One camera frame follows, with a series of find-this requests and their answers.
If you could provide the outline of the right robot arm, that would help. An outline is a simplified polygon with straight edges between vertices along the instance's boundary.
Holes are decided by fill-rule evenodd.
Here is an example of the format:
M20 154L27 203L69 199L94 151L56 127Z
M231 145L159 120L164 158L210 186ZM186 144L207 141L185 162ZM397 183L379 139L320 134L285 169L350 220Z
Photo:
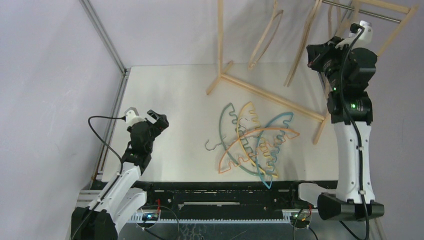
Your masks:
M323 220L361 222L382 217L385 207L376 201L371 184L373 107L366 92L376 72L377 55L337 36L306 50L309 68L324 74L331 86L327 109L336 134L338 182L334 192L302 183L289 194L289 203L302 208L309 202Z

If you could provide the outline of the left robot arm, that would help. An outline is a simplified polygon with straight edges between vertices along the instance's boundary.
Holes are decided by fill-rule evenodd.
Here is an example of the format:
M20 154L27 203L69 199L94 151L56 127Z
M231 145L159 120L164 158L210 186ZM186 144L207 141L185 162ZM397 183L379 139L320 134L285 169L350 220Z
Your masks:
M121 204L134 184L147 169L153 152L154 140L169 127L167 116L153 110L147 112L155 119L149 121L134 107L128 108L121 120L125 121L130 140L122 155L118 155L119 169L86 207L77 206L71 215L71 240L116 240L130 217L143 207L149 209L157 196L148 189L137 188L125 204Z

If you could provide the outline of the yellow plastic hanger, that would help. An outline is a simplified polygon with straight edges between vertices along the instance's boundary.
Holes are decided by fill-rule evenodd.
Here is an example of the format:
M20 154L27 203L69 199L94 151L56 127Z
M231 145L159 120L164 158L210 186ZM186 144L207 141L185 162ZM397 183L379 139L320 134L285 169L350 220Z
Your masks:
M256 109L254 104L250 101L248 103L246 103L240 110L238 116L237 116L237 124L236 124L236 133L237 133L237 137L240 137L244 134L246 134L249 129L245 126L242 125L241 121L245 116L245 112L248 113L248 118L246 118L247 121L252 121L254 123L253 129L257 130L261 127L261 123L259 121L259 117L256 113ZM256 177L265 177L265 176L270 176L270 177L274 177L274 178L278 178L278 172L277 170L272 170L272 171L266 171L265 169L263 169L262 167L256 165L255 163L255 153L256 150L253 150L250 145L249 145L249 141L248 141L248 137L254 137L256 138L256 135L249 135L249 136L245 136L240 138L239 140L239 144L240 147L242 148L243 152L244 152L244 156L239 157L239 161L240 162L248 162L251 163L253 165L253 167L258 167L258 170L256 171L252 171L247 169L246 167L244 167L241 163L240 163L240 168L242 170L244 170L246 173L252 175L252 176L256 176Z

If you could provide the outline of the green plastic hanger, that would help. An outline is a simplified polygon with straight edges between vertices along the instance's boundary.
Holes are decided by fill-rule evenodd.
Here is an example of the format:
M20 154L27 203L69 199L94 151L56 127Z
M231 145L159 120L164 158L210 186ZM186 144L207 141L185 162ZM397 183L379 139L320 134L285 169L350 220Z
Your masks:
M229 115L231 119L231 124L234 125L234 132L236 133L235 140L229 145L225 143L225 138L227 136L223 134L223 120L225 113ZM236 114L236 110L233 103L228 103L223 108L218 121L219 142L215 144L213 148L208 148L207 144L209 143L209 140L207 140L204 144L204 148L207 151L211 152L219 146L223 147L224 153L218 161L217 167L219 174L223 174L230 171L232 167L239 167L249 175L258 176L260 178L265 177L266 171L261 166L256 164L254 160L254 158L256 157L256 151L249 146L248 141L249 138L254 138L258 143L260 138L257 135L252 135L252 131L249 131L246 127L241 125L240 121L241 116ZM241 149L243 150L243 155L239 158L235 158L230 153L231 147L235 144L240 145Z

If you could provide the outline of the metal hanging rod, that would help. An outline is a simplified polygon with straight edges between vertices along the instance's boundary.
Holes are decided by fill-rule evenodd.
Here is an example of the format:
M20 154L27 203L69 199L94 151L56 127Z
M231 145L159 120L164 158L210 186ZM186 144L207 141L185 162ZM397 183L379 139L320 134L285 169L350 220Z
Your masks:
M350 10L350 11L354 11L355 10L351 6L344 5L344 4L341 4L341 3L336 3L336 2L333 2L333 1L329 1L329 0L323 0L322 2L324 4L327 4L327 5L331 5L331 6L335 6L335 7L340 7L342 9L346 9L346 10ZM393 22L393 23L397 23L397 24L400 24L401 21L402 21L401 19L389 17L389 16L386 16L386 15L374 13L374 12L367 11L367 10L359 9L358 12L361 13L361 14L367 15L367 16L371 16L371 17L374 17L374 18L382 19L382 20Z

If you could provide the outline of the blue plastic hanger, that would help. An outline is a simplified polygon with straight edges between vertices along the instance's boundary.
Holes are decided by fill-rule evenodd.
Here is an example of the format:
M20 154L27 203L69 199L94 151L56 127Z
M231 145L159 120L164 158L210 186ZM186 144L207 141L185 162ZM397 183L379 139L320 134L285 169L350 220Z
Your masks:
M293 116L294 116L293 112L280 113L276 115L274 118L272 118L266 124L265 128L270 128L274 122L283 119L282 128L288 129L289 122L292 121ZM269 153L269 155L265 155L264 157L267 159L266 164L269 168L271 168L271 170L266 170L263 175L261 174L259 175L259 178L262 181L262 183L265 185L265 187L267 189L270 189L273 182L273 173L277 173L275 163L278 160L278 154L280 153L280 146L286 140L285 139L286 132L283 130L280 130L280 134L278 134L275 137L274 144L273 145L268 144L268 146L267 146L267 141L264 138L262 138L263 133L264 133L264 130L261 131L258 136L258 141L256 143L256 147L257 147L256 153L258 153L258 151L261 151L263 154Z

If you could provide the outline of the orange plastic hanger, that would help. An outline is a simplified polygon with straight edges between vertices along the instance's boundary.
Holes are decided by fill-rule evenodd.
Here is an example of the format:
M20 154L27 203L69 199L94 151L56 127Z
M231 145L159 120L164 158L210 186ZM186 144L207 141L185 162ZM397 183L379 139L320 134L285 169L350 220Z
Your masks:
M266 141L265 138L262 137L263 133L266 131L279 131L279 134L273 139L272 144L270 144L268 141ZM300 136L300 133L292 129L281 127L265 127L254 129L252 131L246 132L244 135L238 136L230 145L225 145L223 142L222 145L225 148L225 152L223 153L218 163L218 173L226 173L230 171L232 167L242 168L243 163L249 162L254 167L256 167L256 172L244 169L244 171L248 174L259 177L272 176L277 178L278 173L275 170L275 162L277 161L276 155L278 155L279 152L271 151L270 148L279 150L280 145L285 143L286 140L291 140L297 138L298 136ZM257 146L254 148L254 150L251 151L247 151L242 143L243 140L247 140L249 138L257 139ZM234 158L230 153L230 150L234 145L239 145L244 151L244 155L241 155L238 158ZM259 164L257 164L258 155L263 155L268 159L266 165L269 167L269 170L265 170Z

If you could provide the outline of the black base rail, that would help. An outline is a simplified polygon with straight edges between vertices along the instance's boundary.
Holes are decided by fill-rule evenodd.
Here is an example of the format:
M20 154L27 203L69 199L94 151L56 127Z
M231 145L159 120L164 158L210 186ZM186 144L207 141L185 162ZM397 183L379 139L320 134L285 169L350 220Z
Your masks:
M147 192L148 205L160 205L166 219L180 221L277 221L284 212L307 207L299 199L295 180L275 181L266 188L259 181L165 182L137 181Z

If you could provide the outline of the left circuit board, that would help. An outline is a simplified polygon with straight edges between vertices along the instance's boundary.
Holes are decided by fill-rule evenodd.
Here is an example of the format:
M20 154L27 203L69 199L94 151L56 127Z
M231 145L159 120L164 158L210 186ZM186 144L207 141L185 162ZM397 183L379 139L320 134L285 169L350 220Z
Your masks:
M141 218L142 223L156 222L160 218L158 213L144 213Z

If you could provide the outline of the circuit board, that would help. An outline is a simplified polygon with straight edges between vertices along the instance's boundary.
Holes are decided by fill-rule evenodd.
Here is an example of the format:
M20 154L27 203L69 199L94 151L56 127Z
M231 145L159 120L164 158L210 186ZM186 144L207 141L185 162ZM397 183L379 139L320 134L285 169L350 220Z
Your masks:
M297 223L307 223L310 221L311 215L310 214L293 214L290 217L290 223L294 224L295 222Z
M156 222L160 218L158 213L144 213L141 218L142 223Z

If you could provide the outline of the wooden clothes rack frame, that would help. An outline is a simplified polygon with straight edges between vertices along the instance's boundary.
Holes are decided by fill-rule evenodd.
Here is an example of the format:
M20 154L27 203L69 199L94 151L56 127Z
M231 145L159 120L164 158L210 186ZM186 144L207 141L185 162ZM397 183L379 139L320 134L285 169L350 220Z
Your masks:
M337 29L334 32L334 34L337 37L342 36L342 34L347 30L348 24L353 23L353 21L357 19L358 14L360 14L358 10L361 9L361 6L363 4L375 6L380 9L390 10L397 13L402 13L405 15L404 18L401 19L401 22L397 23L398 26L395 28L395 30L384 42L384 44L382 45L382 47L380 48L378 52L378 55L382 55L384 53L384 51L393 42L393 40L399 34L399 32L406 26L406 24L416 14L419 8L419 5L417 4L411 7L407 7L407 6L395 4L392 2L387 2L384 0L353 0L348 6L353 7L354 11L335 6L337 8ZM247 83L245 81L242 81L238 78L232 77L227 74L227 72L232 68L234 62L230 61L228 62L226 66L223 65L224 2L222 0L217 1L217 38L218 38L218 43L217 43L218 74L216 79L206 89L206 94L210 95L220 82L226 81L242 88L245 91L251 92L254 95L262 97L268 101L274 102L282 106L286 106L320 123L319 128L317 129L317 132L312 141L313 145L316 145L319 142L321 134L324 130L324 127L326 126L330 118L328 114L327 115L318 114L286 98L283 98L279 95L271 93L270 91L267 91L258 86L252 85L250 83Z

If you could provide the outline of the right circuit board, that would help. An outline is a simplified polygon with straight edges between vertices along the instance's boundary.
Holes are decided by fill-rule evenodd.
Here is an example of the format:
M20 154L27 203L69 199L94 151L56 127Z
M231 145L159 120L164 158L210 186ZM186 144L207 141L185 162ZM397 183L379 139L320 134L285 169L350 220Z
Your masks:
M307 223L310 221L311 215L310 214L293 214L290 217L290 223L294 224L295 222L297 223Z

